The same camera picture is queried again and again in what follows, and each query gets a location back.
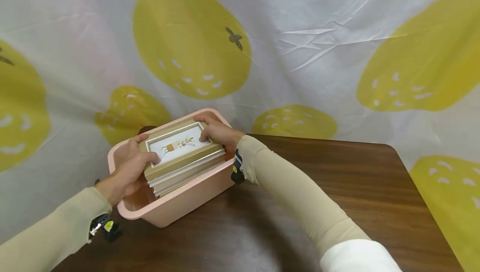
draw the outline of yellow lemon print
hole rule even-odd
[[[479,271],[480,164],[427,156],[410,176],[464,270]]]
[[[110,108],[95,114],[95,123],[110,145],[136,136],[144,126],[171,121],[167,109],[136,86],[120,86],[110,96]]]
[[[443,110],[480,81],[480,0],[438,0],[400,26],[357,89],[375,111]]]
[[[148,69],[188,97],[220,98],[248,78],[247,35],[216,0],[138,0],[133,35]]]
[[[337,122],[315,108],[288,105],[259,116],[253,124],[253,132],[271,136],[329,139],[337,132]]]
[[[22,54],[0,40],[0,171],[32,155],[50,132],[45,87]]]

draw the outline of right hand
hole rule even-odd
[[[205,127],[200,136],[201,142],[211,137],[215,142],[224,145],[228,152],[235,152],[240,139],[246,135],[241,131],[228,127],[221,121],[215,120],[207,113],[197,114],[193,119],[207,123],[207,127]]]

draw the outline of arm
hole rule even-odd
[[[135,193],[148,162],[158,162],[155,152],[140,153],[141,134],[118,149],[124,159],[116,171],[96,187],[89,187],[60,205],[53,213],[0,246],[0,263],[5,271],[50,271],[88,242],[92,220],[110,213],[112,205]]]
[[[325,272],[400,272],[381,244],[364,233],[317,184],[300,169],[281,158],[257,139],[200,115],[210,136],[227,150],[239,150],[245,177],[270,193],[293,217],[315,244]]]
[[[90,223],[111,212],[94,187],[82,190],[53,213],[0,246],[5,271],[50,271],[88,241]]]

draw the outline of white backdrop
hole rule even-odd
[[[246,132],[391,145],[464,269],[480,269],[480,0],[0,11],[0,242],[105,177],[114,143],[211,107]]]

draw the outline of gold picture frame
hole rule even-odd
[[[150,133],[148,139],[140,143],[140,151],[156,152],[161,162],[147,165],[144,172],[147,181],[153,181],[222,150],[223,146],[212,142],[210,138],[200,142],[200,134],[205,127],[205,123],[190,119]]]

